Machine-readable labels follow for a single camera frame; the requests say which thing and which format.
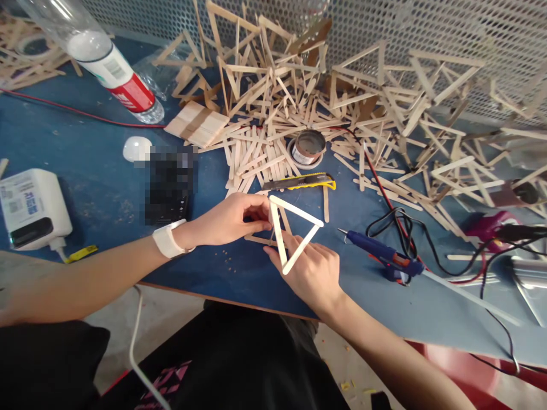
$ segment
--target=yellow utility knife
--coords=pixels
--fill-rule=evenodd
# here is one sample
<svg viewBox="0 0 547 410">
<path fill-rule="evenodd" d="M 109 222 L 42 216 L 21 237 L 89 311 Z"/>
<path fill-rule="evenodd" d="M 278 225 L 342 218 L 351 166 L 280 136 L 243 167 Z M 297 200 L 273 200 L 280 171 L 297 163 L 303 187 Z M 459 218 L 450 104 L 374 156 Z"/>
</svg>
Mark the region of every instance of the yellow utility knife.
<svg viewBox="0 0 547 410">
<path fill-rule="evenodd" d="M 280 189 L 298 189 L 314 186 L 328 186 L 330 189 L 336 189 L 336 181 L 327 173 L 317 173 L 302 175 L 301 177 L 290 177 L 279 181 L 266 182 L 263 190 L 276 191 Z"/>
</svg>

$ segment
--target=blue table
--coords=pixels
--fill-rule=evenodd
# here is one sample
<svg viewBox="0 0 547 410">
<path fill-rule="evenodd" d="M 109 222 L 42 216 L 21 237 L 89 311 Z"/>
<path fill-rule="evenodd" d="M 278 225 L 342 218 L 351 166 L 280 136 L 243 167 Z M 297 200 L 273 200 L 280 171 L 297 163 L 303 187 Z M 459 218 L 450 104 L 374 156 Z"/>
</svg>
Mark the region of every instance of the blue table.
<svg viewBox="0 0 547 410">
<path fill-rule="evenodd" d="M 132 64 L 156 49 L 123 38 L 117 38 L 115 42 Z M 91 75 L 86 73 L 78 78 L 70 67 L 67 72 L 65 77 L 44 81 L 23 92 L 116 121 L 136 123 Z M 178 112 L 176 103 L 173 99 L 164 103 L 166 121 Z M 468 123 L 460 127 L 476 132 L 485 129 Z M 133 135 L 144 136 L 154 145 L 182 145 L 181 140 L 161 129 L 123 128 L 50 106 L 0 96 L 0 157 L 10 160 L 5 176 L 33 167 L 57 174 L 74 225 L 73 233 L 67 237 L 68 253 L 91 244 L 104 251 L 153 231 L 153 227 L 144 226 L 142 218 L 146 170 L 135 168 L 121 155 L 125 140 Z M 415 158 L 418 148 L 410 146 L 409 149 L 410 157 Z M 507 163 L 500 163 L 498 168 L 503 167 L 507 168 Z M 360 306 L 405 338 L 507 358 L 507 338 L 484 309 L 424 277 L 416 278 L 409 287 L 388 282 L 382 277 L 377 262 L 357 247 L 345 245 L 336 228 L 363 232 L 372 220 L 387 211 L 386 204 L 373 190 L 359 192 L 352 182 L 353 174 L 334 159 L 331 152 L 325 155 L 317 171 L 333 175 L 337 190 L 330 192 L 330 223 L 319 230 L 314 241 L 340 254 L 341 286 Z M 199 185 L 198 192 L 193 195 L 193 219 L 224 198 L 227 175 L 228 167 L 221 150 L 199 155 Z M 383 176 L 393 179 L 396 175 Z M 419 177 L 407 182 L 423 190 Z M 251 192 L 258 190 L 256 184 Z M 285 191 L 279 196 L 315 217 L 323 218 L 321 189 Z M 458 223 L 464 223 L 470 216 L 452 198 L 445 199 L 443 205 Z M 429 226 L 443 263 L 452 271 L 462 269 L 466 263 L 449 264 L 444 255 L 470 253 L 473 248 L 443 230 L 428 213 L 412 209 L 408 212 Z M 524 222 L 535 221 L 529 211 L 520 211 L 518 216 Z M 308 222 L 290 213 L 289 221 L 295 233 L 305 235 L 310 228 Z M 399 247 L 394 231 L 383 234 L 381 239 Z M 423 235 L 417 233 L 416 240 L 426 264 L 440 274 Z M 8 248 L 7 235 L 0 235 L 0 249 Z M 56 253 L 48 248 L 25 254 L 58 260 Z M 517 358 L 524 363 L 547 365 L 547 331 L 536 325 L 504 272 L 503 263 L 498 267 L 501 282 L 487 287 L 486 299 L 525 324 L 523 327 L 508 326 L 515 341 Z M 143 282 L 260 309 L 315 317 L 285 284 L 262 246 L 243 239 L 221 247 L 198 248 L 152 272 Z M 478 291 L 477 287 L 466 289 Z M 536 308 L 545 314 L 547 303 L 541 300 L 542 294 L 532 296 L 538 297 L 534 302 Z"/>
</svg>

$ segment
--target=glue gun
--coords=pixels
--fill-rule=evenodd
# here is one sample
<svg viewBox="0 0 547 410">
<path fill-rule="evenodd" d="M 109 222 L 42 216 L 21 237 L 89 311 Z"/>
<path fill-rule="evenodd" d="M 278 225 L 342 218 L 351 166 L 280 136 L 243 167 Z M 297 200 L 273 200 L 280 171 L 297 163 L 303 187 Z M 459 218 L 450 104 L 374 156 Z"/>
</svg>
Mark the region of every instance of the glue gun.
<svg viewBox="0 0 547 410">
<path fill-rule="evenodd" d="M 348 232 L 340 228 L 338 230 L 344 233 L 354 245 L 368 252 L 370 257 L 384 265 L 386 268 L 384 276 L 391 282 L 406 286 L 414 276 L 421 274 L 425 269 L 423 263 L 407 258 L 374 238 L 354 231 Z"/>
</svg>

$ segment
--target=plastic water bottle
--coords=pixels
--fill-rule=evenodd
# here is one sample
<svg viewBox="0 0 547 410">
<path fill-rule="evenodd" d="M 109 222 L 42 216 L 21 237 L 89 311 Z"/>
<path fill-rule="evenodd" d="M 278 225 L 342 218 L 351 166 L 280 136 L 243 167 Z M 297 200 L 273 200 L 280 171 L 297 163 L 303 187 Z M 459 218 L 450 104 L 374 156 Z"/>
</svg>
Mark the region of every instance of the plastic water bottle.
<svg viewBox="0 0 547 410">
<path fill-rule="evenodd" d="M 18 0 L 62 49 L 93 74 L 139 121 L 156 124 L 161 103 L 78 0 Z"/>
</svg>

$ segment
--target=concrete floor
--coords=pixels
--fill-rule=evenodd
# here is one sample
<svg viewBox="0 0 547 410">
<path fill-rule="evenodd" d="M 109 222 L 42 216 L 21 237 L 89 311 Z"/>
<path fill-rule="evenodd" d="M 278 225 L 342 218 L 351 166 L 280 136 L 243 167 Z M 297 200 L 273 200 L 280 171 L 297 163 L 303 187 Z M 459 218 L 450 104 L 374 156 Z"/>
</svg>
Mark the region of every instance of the concrete floor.
<svg viewBox="0 0 547 410">
<path fill-rule="evenodd" d="M 56 263 L 0 251 L 0 289 L 3 289 L 0 292 L 0 307 L 7 300 L 11 286 L 50 274 L 58 266 Z M 134 352 L 138 362 L 189 322 L 203 307 L 201 298 L 147 286 L 141 286 L 141 289 L 144 301 Z M 101 392 L 130 368 L 128 347 L 137 301 L 137 292 L 131 289 L 86 318 L 88 323 L 111 331 L 111 340 L 95 379 Z M 402 409 L 372 369 L 335 332 L 321 324 L 315 342 L 338 386 L 349 383 L 350 389 L 342 394 L 352 410 L 370 409 L 370 390 L 386 391 L 392 409 Z M 510 376 L 502 375 L 496 397 L 514 410 L 547 408 L 547 393 Z"/>
</svg>

